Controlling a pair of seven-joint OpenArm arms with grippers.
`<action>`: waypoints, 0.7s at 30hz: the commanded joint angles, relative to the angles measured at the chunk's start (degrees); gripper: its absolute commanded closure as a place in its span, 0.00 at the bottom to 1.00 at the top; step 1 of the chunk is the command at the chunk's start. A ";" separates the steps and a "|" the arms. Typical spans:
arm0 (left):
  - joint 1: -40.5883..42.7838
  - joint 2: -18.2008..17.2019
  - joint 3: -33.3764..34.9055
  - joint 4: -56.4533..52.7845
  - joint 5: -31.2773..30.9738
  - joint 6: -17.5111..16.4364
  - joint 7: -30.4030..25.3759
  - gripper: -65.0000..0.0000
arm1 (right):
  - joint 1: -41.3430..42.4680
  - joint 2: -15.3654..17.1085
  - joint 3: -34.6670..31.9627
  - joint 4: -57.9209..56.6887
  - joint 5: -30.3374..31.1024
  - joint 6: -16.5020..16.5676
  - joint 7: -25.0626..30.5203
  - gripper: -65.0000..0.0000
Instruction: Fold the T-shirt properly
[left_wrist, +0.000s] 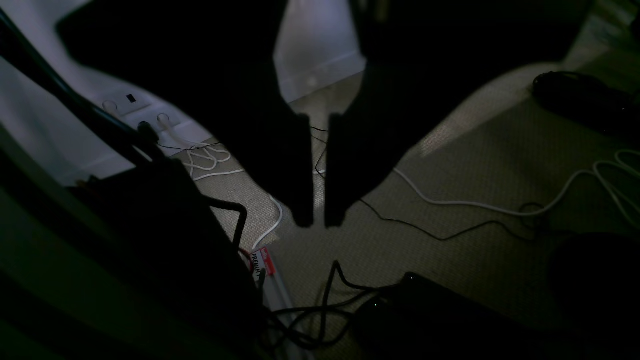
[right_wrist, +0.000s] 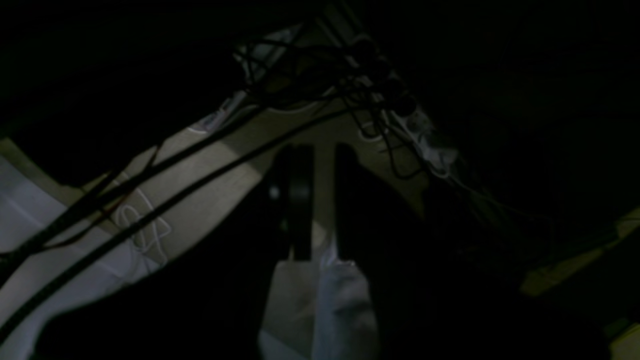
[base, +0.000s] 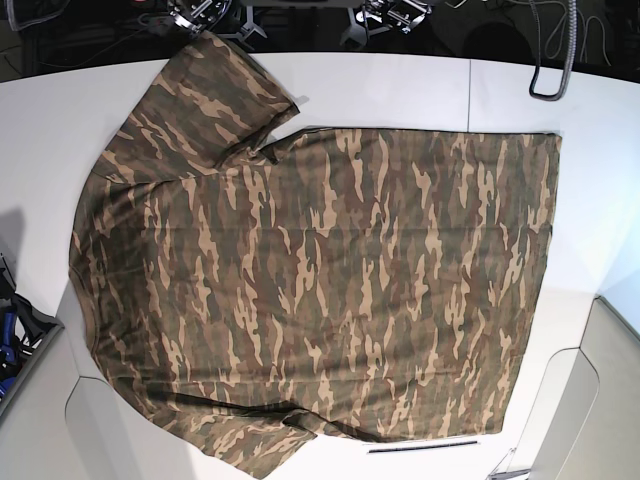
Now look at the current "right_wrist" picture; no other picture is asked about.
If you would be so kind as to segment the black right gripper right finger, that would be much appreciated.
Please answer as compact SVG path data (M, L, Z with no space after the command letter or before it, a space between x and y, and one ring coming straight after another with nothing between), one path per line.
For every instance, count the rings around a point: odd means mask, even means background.
M335 148L334 205L339 260L354 262L362 271L388 271L393 264L391 220L401 196L346 144Z

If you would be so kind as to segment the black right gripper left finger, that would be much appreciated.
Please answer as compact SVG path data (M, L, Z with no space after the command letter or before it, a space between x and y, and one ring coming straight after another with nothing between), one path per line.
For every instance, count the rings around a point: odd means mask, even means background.
M314 148L287 145L274 159L274 198L281 210L278 257L309 261L313 252Z

